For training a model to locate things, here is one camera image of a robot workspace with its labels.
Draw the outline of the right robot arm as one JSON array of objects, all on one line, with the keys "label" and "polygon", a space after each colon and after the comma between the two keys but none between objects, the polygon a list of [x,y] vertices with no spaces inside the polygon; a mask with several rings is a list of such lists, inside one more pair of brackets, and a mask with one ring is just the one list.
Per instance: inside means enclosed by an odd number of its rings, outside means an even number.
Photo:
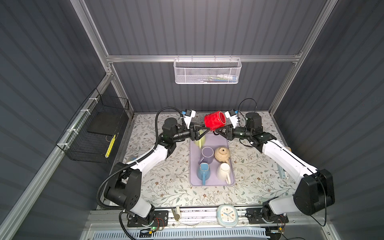
[{"label": "right robot arm", "polygon": [[319,211],[326,211],[335,203],[334,182],[332,174],[306,163],[289,151],[271,133],[263,130],[259,114],[251,112],[245,118],[245,125],[239,124],[238,109],[224,113],[218,112],[220,125],[212,131],[229,141],[247,140],[249,147],[257,149],[281,166],[297,184],[294,194],[275,197],[263,203],[261,216],[266,223],[274,223],[288,213],[302,213],[313,217]]}]

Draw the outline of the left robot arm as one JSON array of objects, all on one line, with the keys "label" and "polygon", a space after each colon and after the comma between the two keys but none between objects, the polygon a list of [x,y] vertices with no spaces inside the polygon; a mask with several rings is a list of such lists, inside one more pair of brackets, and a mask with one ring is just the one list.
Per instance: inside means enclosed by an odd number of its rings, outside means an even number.
[{"label": "left robot arm", "polygon": [[[179,113],[182,124],[178,120],[168,118],[163,125],[163,132],[159,133],[158,118],[165,110],[175,110]],[[200,140],[210,129],[201,125],[195,126],[192,118],[196,116],[194,110],[180,111],[174,107],[159,110],[155,117],[154,146],[137,159],[128,164],[117,163],[113,172],[101,183],[96,202],[105,210],[121,210],[134,214],[151,222],[154,218],[155,207],[141,197],[142,178],[158,163],[167,159],[175,150],[178,142],[186,139]]]}]

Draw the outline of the red mug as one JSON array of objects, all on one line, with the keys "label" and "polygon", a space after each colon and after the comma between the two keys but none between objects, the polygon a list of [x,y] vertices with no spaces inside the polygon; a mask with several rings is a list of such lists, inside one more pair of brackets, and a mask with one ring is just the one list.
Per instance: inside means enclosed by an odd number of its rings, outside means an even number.
[{"label": "red mug", "polygon": [[224,127],[226,122],[226,116],[221,111],[208,114],[204,117],[205,126],[212,132],[218,128]]}]

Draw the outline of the light green mug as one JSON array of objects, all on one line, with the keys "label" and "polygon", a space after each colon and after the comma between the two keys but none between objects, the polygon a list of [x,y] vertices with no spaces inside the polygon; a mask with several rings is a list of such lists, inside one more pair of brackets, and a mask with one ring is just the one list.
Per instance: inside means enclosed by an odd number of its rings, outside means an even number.
[{"label": "light green mug", "polygon": [[200,140],[198,140],[198,141],[194,141],[195,145],[198,146],[199,149],[202,149],[202,148],[203,148],[205,142],[206,142],[206,139],[205,139],[204,141],[200,141]]}]

